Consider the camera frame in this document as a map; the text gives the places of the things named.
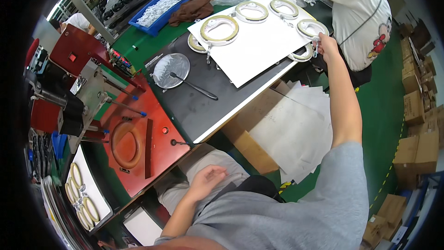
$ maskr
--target black cable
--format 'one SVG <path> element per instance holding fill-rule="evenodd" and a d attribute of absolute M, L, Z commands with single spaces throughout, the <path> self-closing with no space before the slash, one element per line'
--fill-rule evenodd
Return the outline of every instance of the black cable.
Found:
<path fill-rule="evenodd" d="M 352 34 L 350 34 L 344 41 L 342 41 L 342 43 L 340 43 L 339 44 L 339 46 L 342 46 L 342 44 L 343 43 L 345 43 L 347 40 L 348 40 L 348 38 L 350 38 L 353 34 L 355 34 L 355 32 L 356 31 L 358 31 L 366 22 L 368 22 L 371 18 L 373 18 L 373 16 L 376 14 L 376 12 L 378 11 L 378 9 L 379 9 L 379 6 L 381 6 L 381 2 L 382 2 L 382 0 L 379 0 L 379 4 L 378 4 L 378 7 L 376 7 L 376 10 L 373 12 L 373 14 L 366 20 L 366 21 L 364 21 L 355 31 L 353 31 L 352 32 Z"/>
<path fill-rule="evenodd" d="M 195 146 L 195 145 L 199 145 L 199 144 L 207 143 L 208 140 L 209 140 L 209 138 L 208 138 L 206 141 L 204 141 L 204 142 L 199 142 L 199 143 L 188 143 L 188 142 L 177 142 L 175 139 L 172 139 L 172 140 L 171 140 L 171 145 L 175 146 L 175 145 L 179 144 L 179 145 L 194 145 L 194 146 Z"/>

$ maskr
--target cartoon print on t-shirt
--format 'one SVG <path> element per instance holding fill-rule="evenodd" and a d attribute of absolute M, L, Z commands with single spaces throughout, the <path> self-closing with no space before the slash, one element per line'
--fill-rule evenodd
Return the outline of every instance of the cartoon print on t-shirt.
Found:
<path fill-rule="evenodd" d="M 392 19 L 388 18 L 387 23 L 381 23 L 379 25 L 379 37 L 373 42 L 373 49 L 367 55 L 373 61 L 379 53 L 385 48 L 385 45 L 390 40 L 390 34 L 392 32 Z"/>

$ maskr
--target blue plastic tray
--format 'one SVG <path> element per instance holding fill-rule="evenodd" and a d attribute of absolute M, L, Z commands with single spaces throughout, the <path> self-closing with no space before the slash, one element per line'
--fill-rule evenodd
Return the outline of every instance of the blue plastic tray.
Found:
<path fill-rule="evenodd" d="M 153 37 L 156 37 L 159 34 L 159 31 L 162 29 L 162 27 L 164 27 L 168 23 L 168 20 L 171 18 L 171 15 L 175 11 L 179 10 L 180 5 L 182 3 L 185 3 L 188 0 L 181 0 L 176 5 L 172 6 L 167 12 L 162 14 L 152 25 L 150 25 L 150 27 L 138 25 L 136 22 L 139 18 L 142 17 L 143 13 L 145 13 L 145 10 L 149 6 L 156 4 L 158 1 L 160 1 L 160 0 L 151 0 L 150 3 L 148 3 L 144 8 L 140 9 L 140 11 L 129 21 L 129 24 L 133 25 L 135 28 L 137 28 L 145 33 L 148 33 L 149 35 L 151 35 Z"/>

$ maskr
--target black table surface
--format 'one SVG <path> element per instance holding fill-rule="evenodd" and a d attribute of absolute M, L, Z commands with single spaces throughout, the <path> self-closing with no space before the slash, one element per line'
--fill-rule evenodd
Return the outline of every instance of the black table surface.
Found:
<path fill-rule="evenodd" d="M 308 6 L 306 10 L 324 23 L 329 31 L 333 30 L 330 7 L 318 2 L 314 6 Z M 187 32 L 180 36 L 145 61 L 146 76 L 160 104 L 165 112 L 174 118 L 172 122 L 187 142 L 194 142 L 199 137 L 200 142 L 205 138 L 201 136 L 208 129 L 279 74 L 292 61 L 285 57 L 278 65 L 269 67 L 246 84 L 236 88 L 222 70 L 216 69 L 216 63 L 212 59 L 211 64 L 207 65 L 206 54 L 196 53 L 190 49 L 187 42 L 189 34 Z M 155 64 L 163 56 L 177 52 L 184 54 L 190 60 L 191 69 L 186 81 L 212 92 L 219 98 L 218 101 L 206 97 L 185 83 L 165 91 L 154 84 L 150 74 L 153 73 Z"/>

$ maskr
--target hand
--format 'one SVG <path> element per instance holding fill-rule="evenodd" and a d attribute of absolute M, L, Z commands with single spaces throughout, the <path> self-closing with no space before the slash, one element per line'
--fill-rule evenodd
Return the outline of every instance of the hand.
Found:
<path fill-rule="evenodd" d="M 200 201 L 207 197 L 211 190 L 220 183 L 228 173 L 225 167 L 208 165 L 194 176 L 185 197 L 192 201 Z"/>
<path fill-rule="evenodd" d="M 337 42 L 334 38 L 323 33 L 319 33 L 319 38 L 321 38 L 321 41 L 318 45 L 318 53 L 322 54 L 324 56 L 324 61 L 329 64 L 333 56 L 336 54 L 340 55 Z"/>

